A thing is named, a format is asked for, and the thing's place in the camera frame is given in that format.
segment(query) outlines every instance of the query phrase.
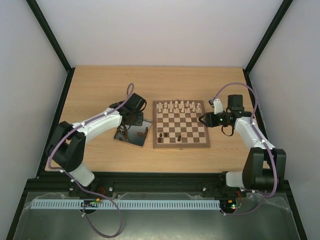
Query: purple cable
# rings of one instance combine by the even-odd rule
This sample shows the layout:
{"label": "purple cable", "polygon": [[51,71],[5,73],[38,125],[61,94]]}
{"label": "purple cable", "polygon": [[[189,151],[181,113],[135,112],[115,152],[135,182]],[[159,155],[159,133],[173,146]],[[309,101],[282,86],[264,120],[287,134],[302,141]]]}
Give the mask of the purple cable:
{"label": "purple cable", "polygon": [[[125,103],[129,100],[129,98],[131,97],[132,93],[134,92],[134,88],[135,88],[135,85],[133,83],[130,83],[126,89],[126,94],[127,94],[127,97],[126,99],[119,105],[117,106],[115,109],[112,109],[110,112],[107,112],[107,115],[109,114],[112,114],[114,113],[115,111],[117,111],[119,108],[121,108],[123,105],[125,105]],[[97,115],[93,118],[90,118],[88,119],[87,121],[84,122],[85,125],[99,119],[99,118],[102,118],[102,117],[105,117],[106,115],[104,113],[100,114],[100,115]],[[73,134],[75,131],[77,131],[78,129],[82,128],[83,126],[82,125],[79,125],[77,127],[75,127],[74,129],[72,129],[70,132],[68,132],[59,142],[58,144],[55,146],[55,148],[53,149],[52,153],[50,154],[50,156],[48,157],[48,160],[47,160],[47,166],[49,169],[51,170],[62,170],[61,167],[53,167],[51,166],[51,161],[54,157],[54,155],[56,154],[58,148],[60,148],[60,146],[65,142],[65,140],[71,135]]]}
{"label": "purple cable", "polygon": [[86,205],[83,207],[82,213],[83,213],[83,217],[87,220],[87,222],[89,223],[90,227],[92,228],[92,230],[93,230],[96,234],[98,234],[99,236],[101,236],[101,237],[103,237],[103,238],[106,238],[106,239],[111,239],[111,238],[117,237],[117,236],[121,233],[122,227],[123,227],[123,225],[124,225],[124,219],[123,219],[123,217],[122,217],[121,210],[120,210],[120,208],[118,207],[118,205],[115,203],[115,201],[113,201],[111,198],[109,198],[109,197],[107,197],[107,196],[105,196],[105,195],[102,195],[102,194],[100,194],[100,193],[97,193],[97,192],[94,192],[94,191],[89,191],[89,190],[84,189],[84,188],[82,187],[82,185],[81,185],[77,180],[75,180],[75,179],[71,176],[70,173],[68,173],[68,172],[66,172],[66,171],[64,171],[64,173],[65,173],[67,176],[69,176],[71,179],[73,179],[74,182],[77,184],[77,186],[78,186],[82,191],[84,191],[85,193],[93,194],[93,195],[96,195],[96,196],[98,196],[98,197],[104,198],[104,199],[110,201],[110,202],[115,206],[115,208],[117,209],[117,211],[119,212],[119,215],[120,215],[120,226],[119,226],[118,231],[117,231],[114,235],[111,235],[111,236],[105,235],[105,234],[99,232],[99,231],[93,226],[93,224],[90,222],[90,220],[89,220],[89,218],[87,217],[87,214],[86,214],[86,212],[85,212],[86,207],[88,206],[88,204],[86,204]]}
{"label": "purple cable", "polygon": [[[249,87],[248,85],[246,85],[246,84],[244,84],[244,83],[242,83],[242,82],[231,82],[231,83],[228,83],[228,84],[226,84],[225,86],[223,86],[211,100],[214,101],[214,100],[218,97],[218,95],[219,95],[226,87],[228,87],[228,86],[230,86],[230,85],[241,85],[241,86],[244,86],[244,87],[248,88],[248,89],[252,92],[252,94],[253,94],[253,96],[254,96],[254,101],[255,101],[255,103],[254,103],[253,112],[252,112],[251,117],[250,117],[250,124],[251,124],[251,126],[252,126],[252,128],[253,128],[253,131],[257,134],[257,136],[259,137],[259,139],[262,141],[262,140],[263,140],[263,137],[260,135],[260,133],[259,133],[258,130],[256,129],[255,125],[252,124],[252,123],[253,123],[253,119],[254,119],[254,115],[255,115],[255,113],[256,113],[256,111],[257,111],[257,107],[258,107],[258,96],[257,96],[256,92],[255,92],[251,87]],[[272,172],[273,172],[273,189],[272,189],[271,193],[268,194],[268,195],[263,195],[264,199],[263,199],[254,209],[252,209],[252,210],[250,210],[250,211],[241,212],[241,213],[225,213],[225,212],[221,209],[221,212],[222,212],[223,214],[229,215],[229,216],[241,216],[241,215],[250,214],[250,213],[254,212],[255,210],[257,210],[257,209],[263,204],[263,202],[266,200],[265,198],[270,198],[270,197],[272,197],[272,196],[276,193],[277,183],[278,183],[278,177],[277,177],[277,170],[276,170],[275,160],[274,160],[274,157],[273,157],[273,155],[272,155],[272,153],[271,153],[268,145],[267,145],[265,142],[263,142],[263,145],[264,145],[266,151],[268,152],[268,155],[269,155],[270,161],[271,161],[271,166],[272,166]]]}

